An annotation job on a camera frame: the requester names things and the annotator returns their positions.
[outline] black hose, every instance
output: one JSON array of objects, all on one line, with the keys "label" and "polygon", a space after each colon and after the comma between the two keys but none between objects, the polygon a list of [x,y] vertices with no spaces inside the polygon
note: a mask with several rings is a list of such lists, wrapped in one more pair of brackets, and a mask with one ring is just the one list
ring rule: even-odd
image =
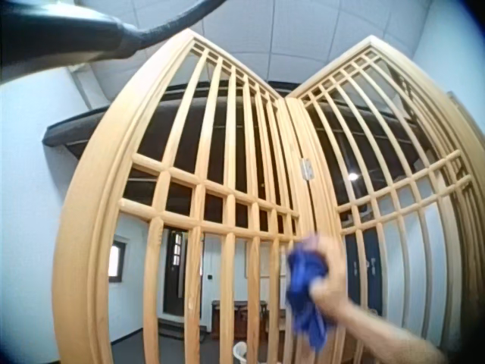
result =
[{"label": "black hose", "polygon": [[141,34],[142,49],[153,46],[159,42],[163,42],[171,36],[179,33],[181,30],[192,26],[201,20],[205,15],[210,14],[212,11],[221,6],[225,1],[226,0],[200,0],[190,9],[184,11],[182,14],[177,15],[174,19],[169,20],[167,23],[156,28],[144,30]]},{"label": "black hose", "polygon": [[224,2],[199,0],[167,23],[139,30],[79,6],[0,0],[0,83],[54,67],[129,58],[192,26]]}]

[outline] curved wooden frame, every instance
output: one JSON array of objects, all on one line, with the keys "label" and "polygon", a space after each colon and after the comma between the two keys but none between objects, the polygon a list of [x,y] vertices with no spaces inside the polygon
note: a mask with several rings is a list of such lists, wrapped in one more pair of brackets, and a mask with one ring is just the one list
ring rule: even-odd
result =
[{"label": "curved wooden frame", "polygon": [[[391,75],[389,75],[378,62],[385,64],[385,67],[391,70],[394,77],[391,77]],[[433,147],[433,152],[437,156],[435,162],[430,161],[423,146],[415,136],[415,132],[411,129],[409,122],[406,120],[403,111],[399,110],[399,107],[395,102],[388,97],[377,84],[376,80],[372,78],[368,73],[369,69],[382,77],[402,102],[406,104],[409,109],[408,112],[410,112],[413,117],[413,121],[417,123],[421,132],[430,141],[430,144]],[[386,103],[387,107],[394,114],[411,140],[420,160],[424,163],[423,169],[415,173],[411,171],[397,138],[393,135],[393,132],[375,104],[371,101],[368,95],[366,95],[365,91],[358,85],[358,83],[355,82],[356,77],[364,79],[372,90]],[[354,102],[342,88],[343,84],[350,85],[350,87],[364,101],[372,115],[377,119],[402,164],[405,172],[404,179],[396,182],[392,180],[389,169],[383,159],[383,154],[376,144],[374,135],[368,129],[365,121],[360,115],[360,111],[355,107]],[[340,95],[364,131],[364,135],[368,139],[368,142],[377,157],[387,187],[374,191],[361,152],[354,141],[352,132],[346,126],[346,122],[341,115],[340,110],[336,107],[333,97],[330,96],[330,91],[337,92]],[[465,274],[463,280],[465,294],[462,302],[462,311],[467,313],[467,318],[462,319],[465,325],[476,319],[480,311],[479,303],[483,302],[485,297],[483,292],[483,287],[485,287],[485,282],[483,281],[485,264],[483,262],[483,254],[479,254],[479,252],[482,253],[484,250],[482,242],[485,233],[485,226],[483,225],[483,217],[485,216],[485,205],[483,204],[483,201],[485,201],[483,197],[485,179],[483,169],[480,169],[480,166],[483,164],[483,157],[485,156],[485,145],[483,144],[483,138],[480,138],[480,135],[476,134],[476,127],[470,124],[470,119],[467,119],[466,115],[461,114],[450,102],[449,98],[409,59],[374,36],[364,39],[358,45],[344,53],[340,58],[331,62],[310,80],[290,93],[286,99],[290,109],[298,109],[300,110],[300,114],[306,114],[306,118],[303,117],[302,120],[306,120],[308,125],[311,125],[311,121],[306,112],[306,108],[308,106],[315,108],[322,123],[322,127],[324,128],[333,151],[336,154],[336,159],[343,176],[349,202],[340,206],[334,202],[333,206],[338,213],[349,211],[353,217],[353,226],[342,226],[340,233],[343,236],[356,234],[357,237],[361,278],[361,304],[363,307],[366,307],[367,305],[367,275],[366,269],[363,268],[366,266],[366,258],[362,231],[369,228],[377,229],[379,246],[381,254],[383,254],[383,251],[386,249],[384,244],[385,237],[383,235],[383,224],[387,221],[397,220],[402,244],[402,254],[405,263],[406,298],[404,315],[402,317],[403,324],[408,320],[409,300],[409,257],[407,257],[408,253],[403,218],[413,212],[418,214],[422,239],[424,242],[427,269],[426,307],[422,327],[423,335],[427,333],[429,324],[432,276],[430,238],[427,222],[424,217],[424,209],[430,204],[437,205],[444,230],[447,259],[446,280],[448,289],[446,291],[446,315],[442,336],[442,345],[446,348],[450,344],[447,342],[450,326],[456,325],[456,317],[459,317],[459,312],[456,312],[456,307],[459,307],[459,297],[462,285],[461,269],[459,267],[461,264],[461,255],[463,255],[464,259],[463,272]],[[367,196],[358,199],[355,198],[354,191],[349,182],[346,163],[340,152],[341,146],[335,139],[333,131],[322,112],[321,102],[326,102],[331,107],[340,123],[343,133],[349,141],[368,191]],[[321,159],[324,159],[323,150],[319,150],[318,148],[319,142],[316,141],[315,143],[317,144],[316,153],[321,155]],[[433,188],[433,195],[423,199],[417,188],[417,181],[424,177],[429,178]],[[403,187],[410,187],[415,199],[414,204],[406,206],[405,208],[400,206],[399,198],[396,194],[396,191]],[[381,216],[377,205],[377,199],[384,196],[391,197],[395,211]],[[366,222],[361,222],[358,207],[366,204],[370,204],[372,211],[374,212],[374,217]],[[460,244],[457,244],[456,241],[452,241],[452,237],[454,236],[453,226],[459,229],[461,238]],[[341,350],[342,348],[343,344],[341,343],[338,349]],[[360,362],[362,353],[363,347],[361,343],[358,343],[354,355],[354,362]],[[340,362],[341,355],[341,353],[338,353],[336,356],[334,355],[332,362]]]},{"label": "curved wooden frame", "polygon": [[[199,60],[187,84],[177,116],[171,128],[163,159],[156,161],[137,152],[142,137],[164,91],[170,84],[183,60],[189,53]],[[175,156],[186,123],[189,107],[207,64],[214,66],[208,101],[202,122],[195,173],[174,167]],[[385,64],[385,71],[380,64]],[[405,112],[382,90],[368,70],[382,77],[406,106]],[[224,182],[217,184],[207,179],[208,161],[214,125],[217,93],[222,73],[229,74],[227,89],[226,148],[224,152]],[[356,77],[365,80],[372,90],[386,103],[406,132],[424,168],[413,173],[400,146],[382,113],[356,82]],[[355,106],[343,85],[347,84],[365,102],[368,110],[382,127],[392,145],[405,177],[394,181],[389,166],[377,145],[361,111]],[[247,193],[236,189],[236,91],[242,90],[244,111]],[[330,92],[338,93],[360,125],[378,164],[387,187],[374,191],[364,157],[348,128],[345,116],[334,102]],[[367,196],[355,197],[349,181],[345,151],[334,135],[321,103],[325,102],[342,128],[351,150],[362,172]],[[307,111],[315,108],[318,123],[327,134],[336,154],[349,202],[338,205],[333,189],[332,177],[318,140],[317,131]],[[408,117],[430,141],[436,161],[430,160],[412,130]],[[258,123],[256,136],[255,123]],[[261,157],[265,199],[258,197],[256,174],[255,138],[261,141]],[[149,223],[149,235],[145,255],[143,287],[143,337],[145,360],[149,364],[159,361],[158,320],[156,314],[156,292],[161,232],[166,224],[189,230],[185,281],[185,359],[188,363],[199,362],[199,265],[201,236],[208,232],[222,236],[221,241],[221,363],[232,361],[233,345],[233,260],[237,237],[249,241],[249,319],[248,353],[251,363],[257,362],[259,343],[259,290],[260,252],[262,240],[271,242],[270,254],[270,322],[268,362],[277,363],[279,343],[280,300],[280,248],[283,244],[291,249],[293,242],[301,236],[319,231],[336,239],[355,234],[360,266],[361,305],[368,304],[367,259],[363,232],[376,228],[380,254],[385,256],[386,245],[383,224],[396,220],[404,259],[404,303],[402,323],[408,320],[409,257],[406,246],[404,218],[416,213],[421,226],[426,259],[427,290],[426,309],[422,334],[429,325],[429,303],[431,297],[430,236],[424,216],[424,208],[436,204],[446,245],[446,317],[443,346],[449,330],[456,324],[456,308],[461,290],[460,256],[465,273],[463,310],[469,313],[472,322],[478,314],[485,297],[485,171],[480,168],[485,155],[483,140],[475,135],[474,127],[428,78],[411,61],[385,42],[369,37],[350,49],[340,58],[303,83],[285,99],[281,98],[263,80],[240,64],[222,49],[200,35],[185,30],[170,39],[136,73],[132,80],[113,102],[103,117],[83,157],[78,164],[70,184],[55,250],[53,274],[53,310],[58,349],[62,361],[79,363],[110,363],[111,345],[108,335],[108,257],[112,237],[120,212],[134,215]],[[308,159],[314,169],[314,177],[306,181],[300,171],[300,160]],[[130,169],[135,168],[156,178],[155,194],[151,206],[123,198],[123,191]],[[433,195],[421,198],[417,182],[428,178]],[[166,210],[171,181],[192,189],[190,215],[178,215]],[[279,187],[280,203],[277,204],[275,185]],[[409,187],[415,200],[410,206],[401,207],[398,190]],[[224,201],[223,223],[204,220],[205,194],[219,196]],[[381,215],[378,199],[389,196],[394,212]],[[237,227],[235,222],[236,202],[248,206],[249,227]],[[369,205],[374,216],[362,221],[359,206]],[[259,212],[269,212],[269,231],[261,231]],[[353,226],[340,224],[339,213],[350,212]],[[278,232],[277,216],[283,216],[283,233]],[[295,222],[296,234],[292,223]],[[458,229],[461,241],[452,241],[454,229]],[[385,259],[382,259],[383,270]],[[387,292],[384,279],[383,292]],[[331,331],[329,343],[316,356],[308,341],[298,337],[293,343],[292,322],[286,320],[284,342],[284,364],[295,357],[298,363],[338,363],[343,359],[345,330],[338,327]],[[352,353],[358,363],[364,352],[357,343]]]}]

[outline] ceiling light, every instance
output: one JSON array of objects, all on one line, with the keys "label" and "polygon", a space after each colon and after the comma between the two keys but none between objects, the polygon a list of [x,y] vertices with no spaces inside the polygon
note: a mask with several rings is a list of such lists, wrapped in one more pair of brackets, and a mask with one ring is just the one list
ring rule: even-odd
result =
[{"label": "ceiling light", "polygon": [[353,182],[354,180],[357,180],[358,179],[358,174],[354,173],[354,172],[350,172],[349,173],[349,179]]}]

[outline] hand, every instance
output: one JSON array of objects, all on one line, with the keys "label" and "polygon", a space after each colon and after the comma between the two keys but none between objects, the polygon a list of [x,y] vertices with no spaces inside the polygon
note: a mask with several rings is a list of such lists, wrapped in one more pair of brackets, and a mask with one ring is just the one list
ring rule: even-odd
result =
[{"label": "hand", "polygon": [[323,314],[338,319],[340,310],[349,304],[346,292],[346,257],[343,242],[317,235],[305,241],[304,249],[316,252],[325,261],[328,275],[312,281],[310,296]]}]

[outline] metal hinge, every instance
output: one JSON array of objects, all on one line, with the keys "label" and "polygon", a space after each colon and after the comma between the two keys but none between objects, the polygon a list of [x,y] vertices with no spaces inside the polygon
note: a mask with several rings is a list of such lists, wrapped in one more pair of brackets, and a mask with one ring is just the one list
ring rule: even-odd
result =
[{"label": "metal hinge", "polygon": [[311,167],[310,159],[300,159],[300,167],[302,168],[302,176],[304,180],[311,180],[314,177],[313,168]]}]

